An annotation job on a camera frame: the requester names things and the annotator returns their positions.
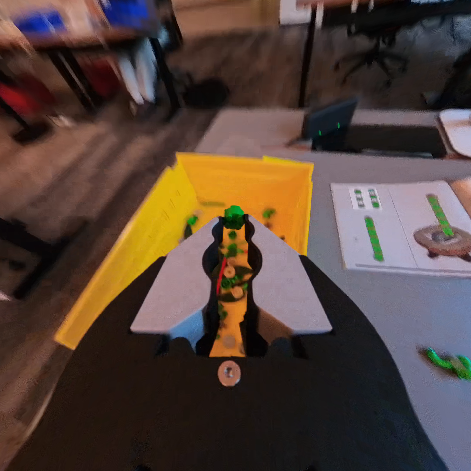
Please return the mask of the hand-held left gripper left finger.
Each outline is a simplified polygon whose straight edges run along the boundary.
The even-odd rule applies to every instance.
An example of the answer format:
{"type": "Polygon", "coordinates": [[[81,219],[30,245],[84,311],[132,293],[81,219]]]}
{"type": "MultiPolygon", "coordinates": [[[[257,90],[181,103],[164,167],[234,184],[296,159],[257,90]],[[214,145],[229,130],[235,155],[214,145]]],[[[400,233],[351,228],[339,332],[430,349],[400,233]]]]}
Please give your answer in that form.
{"type": "Polygon", "coordinates": [[[133,334],[185,338],[197,352],[198,342],[214,330],[206,311],[222,237],[222,219],[215,217],[168,253],[130,326],[133,334]]]}

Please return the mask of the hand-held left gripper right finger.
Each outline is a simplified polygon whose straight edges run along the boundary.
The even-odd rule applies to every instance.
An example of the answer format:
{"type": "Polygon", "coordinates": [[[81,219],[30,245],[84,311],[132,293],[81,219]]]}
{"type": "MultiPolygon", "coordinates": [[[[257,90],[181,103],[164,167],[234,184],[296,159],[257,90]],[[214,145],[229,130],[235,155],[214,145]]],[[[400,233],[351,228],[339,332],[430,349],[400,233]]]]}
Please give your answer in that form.
{"type": "Polygon", "coordinates": [[[248,262],[247,306],[241,322],[245,355],[265,356],[279,338],[328,334],[331,322],[300,254],[251,215],[244,215],[248,262]]]}

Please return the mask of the pile of small building pieces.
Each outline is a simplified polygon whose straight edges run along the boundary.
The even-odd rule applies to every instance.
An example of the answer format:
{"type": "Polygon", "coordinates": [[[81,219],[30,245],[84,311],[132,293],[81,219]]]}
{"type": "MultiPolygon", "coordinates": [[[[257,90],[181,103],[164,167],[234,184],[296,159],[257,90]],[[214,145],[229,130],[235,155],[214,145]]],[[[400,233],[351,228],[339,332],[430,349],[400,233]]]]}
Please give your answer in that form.
{"type": "Polygon", "coordinates": [[[196,353],[203,356],[247,357],[240,324],[246,313],[247,287],[253,270],[248,262],[245,224],[238,231],[227,230],[224,217],[221,219],[223,237],[220,262],[213,272],[214,296],[206,311],[215,321],[214,330],[198,342],[196,353]]]}

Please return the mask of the green round brick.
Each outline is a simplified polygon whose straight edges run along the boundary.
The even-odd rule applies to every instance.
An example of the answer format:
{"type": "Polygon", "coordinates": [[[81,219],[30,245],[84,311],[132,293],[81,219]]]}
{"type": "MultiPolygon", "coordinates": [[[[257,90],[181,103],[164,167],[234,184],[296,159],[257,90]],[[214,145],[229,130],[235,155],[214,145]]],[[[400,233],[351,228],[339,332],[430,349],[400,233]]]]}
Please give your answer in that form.
{"type": "Polygon", "coordinates": [[[231,205],[225,209],[224,227],[227,230],[240,230],[245,224],[245,213],[238,205],[231,205]]]}

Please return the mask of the yellow plastic bin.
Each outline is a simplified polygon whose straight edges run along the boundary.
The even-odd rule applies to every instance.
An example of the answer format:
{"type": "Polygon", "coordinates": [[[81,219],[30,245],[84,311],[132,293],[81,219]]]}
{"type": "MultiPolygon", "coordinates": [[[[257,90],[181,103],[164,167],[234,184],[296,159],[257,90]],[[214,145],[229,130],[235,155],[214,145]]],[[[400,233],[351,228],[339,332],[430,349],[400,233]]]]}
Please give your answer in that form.
{"type": "Polygon", "coordinates": [[[177,153],[74,303],[55,342],[74,350],[111,301],[178,245],[193,214],[197,231],[231,205],[259,222],[272,209],[274,233],[307,255],[313,171],[314,163],[271,156],[177,153]]]}

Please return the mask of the grey desk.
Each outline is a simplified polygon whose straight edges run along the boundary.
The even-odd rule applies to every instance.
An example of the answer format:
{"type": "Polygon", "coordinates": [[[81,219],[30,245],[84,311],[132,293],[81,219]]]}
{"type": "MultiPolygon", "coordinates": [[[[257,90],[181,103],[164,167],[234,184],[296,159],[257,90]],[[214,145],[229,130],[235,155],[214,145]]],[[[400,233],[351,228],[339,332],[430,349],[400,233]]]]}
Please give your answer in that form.
{"type": "Polygon", "coordinates": [[[355,272],[341,267],[331,183],[413,183],[470,176],[470,159],[428,160],[296,151],[302,111],[221,111],[196,151],[314,162],[308,257],[360,308],[398,366],[413,409],[448,470],[470,470],[470,383],[419,353],[470,356],[470,280],[355,272]]]}

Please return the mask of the instruction booklet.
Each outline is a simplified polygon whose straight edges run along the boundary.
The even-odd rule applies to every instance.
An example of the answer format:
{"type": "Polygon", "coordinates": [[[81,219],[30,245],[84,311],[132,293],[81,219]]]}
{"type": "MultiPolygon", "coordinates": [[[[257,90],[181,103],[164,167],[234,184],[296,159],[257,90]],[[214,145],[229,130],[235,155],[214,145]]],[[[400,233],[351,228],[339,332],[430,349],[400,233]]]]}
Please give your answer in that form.
{"type": "Polygon", "coordinates": [[[345,269],[470,279],[470,178],[330,186],[345,269]]]}

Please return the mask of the green wavy building piece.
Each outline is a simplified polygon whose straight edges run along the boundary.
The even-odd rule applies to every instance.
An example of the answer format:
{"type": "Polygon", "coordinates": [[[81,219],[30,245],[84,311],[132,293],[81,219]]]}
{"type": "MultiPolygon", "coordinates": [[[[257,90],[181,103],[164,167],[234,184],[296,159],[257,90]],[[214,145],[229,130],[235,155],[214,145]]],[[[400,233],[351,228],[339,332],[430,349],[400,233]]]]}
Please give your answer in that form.
{"type": "Polygon", "coordinates": [[[425,349],[425,354],[435,367],[456,376],[460,380],[471,380],[471,361],[468,357],[457,355],[442,358],[429,347],[425,349]]]}

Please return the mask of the black box device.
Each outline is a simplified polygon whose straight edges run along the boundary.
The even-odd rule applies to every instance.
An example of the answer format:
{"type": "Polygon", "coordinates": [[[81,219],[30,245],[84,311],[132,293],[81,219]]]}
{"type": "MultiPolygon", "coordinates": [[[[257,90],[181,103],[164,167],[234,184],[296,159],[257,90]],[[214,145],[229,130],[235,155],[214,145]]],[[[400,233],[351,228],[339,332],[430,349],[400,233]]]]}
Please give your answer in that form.
{"type": "Polygon", "coordinates": [[[301,134],[290,140],[288,147],[310,142],[313,151],[337,152],[346,150],[346,136],[358,104],[357,97],[335,101],[304,116],[301,134]]]}

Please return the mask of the red plastic bin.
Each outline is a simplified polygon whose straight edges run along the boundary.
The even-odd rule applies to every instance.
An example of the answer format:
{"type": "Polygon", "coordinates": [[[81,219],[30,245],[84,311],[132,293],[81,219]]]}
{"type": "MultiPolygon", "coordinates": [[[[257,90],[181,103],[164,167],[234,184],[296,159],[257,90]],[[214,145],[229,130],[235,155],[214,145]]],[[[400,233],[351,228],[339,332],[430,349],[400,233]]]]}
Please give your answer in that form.
{"type": "Polygon", "coordinates": [[[85,77],[99,96],[110,100],[121,91],[121,79],[113,59],[108,56],[85,56],[78,62],[85,77]]]}
{"type": "Polygon", "coordinates": [[[43,113],[57,104],[56,96],[34,77],[20,82],[20,85],[1,83],[0,95],[6,104],[23,116],[43,113]]]}

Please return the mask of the white stand base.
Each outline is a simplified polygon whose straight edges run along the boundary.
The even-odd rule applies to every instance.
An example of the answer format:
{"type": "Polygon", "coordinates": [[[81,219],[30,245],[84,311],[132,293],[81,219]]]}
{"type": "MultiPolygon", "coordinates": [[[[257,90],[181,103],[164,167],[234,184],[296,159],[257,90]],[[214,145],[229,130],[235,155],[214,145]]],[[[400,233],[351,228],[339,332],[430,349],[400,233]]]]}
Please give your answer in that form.
{"type": "Polygon", "coordinates": [[[447,155],[471,158],[471,110],[444,109],[438,114],[438,130],[447,155]]]}

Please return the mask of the black office chair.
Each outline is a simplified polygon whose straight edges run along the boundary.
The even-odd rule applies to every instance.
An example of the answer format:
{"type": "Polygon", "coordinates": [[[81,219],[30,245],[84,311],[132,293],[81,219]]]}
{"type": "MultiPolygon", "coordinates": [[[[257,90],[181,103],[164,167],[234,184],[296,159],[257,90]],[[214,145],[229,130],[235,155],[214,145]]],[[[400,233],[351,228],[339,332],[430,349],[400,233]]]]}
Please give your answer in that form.
{"type": "Polygon", "coordinates": [[[402,29],[400,25],[389,26],[359,26],[351,23],[347,25],[347,36],[353,37],[362,35],[372,40],[374,45],[365,51],[356,52],[354,54],[340,57],[333,65],[334,71],[339,71],[340,66],[347,62],[355,62],[355,64],[345,72],[341,85],[344,86],[347,79],[361,68],[370,68],[377,64],[385,73],[387,80],[386,87],[390,87],[392,79],[395,77],[391,69],[387,66],[386,61],[393,61],[399,64],[398,71],[405,73],[408,70],[409,59],[405,56],[392,52],[392,48],[396,45],[397,36],[402,29]]]}

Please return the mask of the long wooden table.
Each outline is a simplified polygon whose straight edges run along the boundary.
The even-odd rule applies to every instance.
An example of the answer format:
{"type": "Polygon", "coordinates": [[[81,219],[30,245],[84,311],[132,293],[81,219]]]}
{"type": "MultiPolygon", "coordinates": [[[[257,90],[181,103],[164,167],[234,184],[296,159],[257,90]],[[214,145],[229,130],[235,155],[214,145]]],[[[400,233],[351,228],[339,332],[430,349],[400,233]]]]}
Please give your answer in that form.
{"type": "Polygon", "coordinates": [[[95,50],[107,51],[144,37],[149,38],[156,56],[158,75],[163,81],[170,102],[170,110],[166,118],[166,121],[170,121],[181,108],[181,104],[173,75],[168,68],[156,32],[135,31],[126,28],[101,28],[85,33],[66,31],[59,34],[33,34],[27,37],[8,36],[3,32],[1,33],[0,50],[1,53],[45,54],[85,111],[94,115],[102,108],[104,99],[92,87],[74,54],[95,50]]]}

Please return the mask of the blue plastic bin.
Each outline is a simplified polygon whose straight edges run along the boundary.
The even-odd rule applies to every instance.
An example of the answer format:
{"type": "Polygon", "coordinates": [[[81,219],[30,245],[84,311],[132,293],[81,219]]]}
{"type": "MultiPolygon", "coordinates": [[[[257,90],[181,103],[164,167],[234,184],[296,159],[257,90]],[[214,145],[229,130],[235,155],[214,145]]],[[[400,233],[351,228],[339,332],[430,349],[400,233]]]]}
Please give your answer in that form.
{"type": "Polygon", "coordinates": [[[100,0],[98,3],[112,27],[150,32],[160,26],[158,9],[153,0],[100,0]]]}
{"type": "Polygon", "coordinates": [[[63,15],[55,8],[28,10],[13,16],[12,21],[26,36],[59,34],[68,30],[63,15]]]}

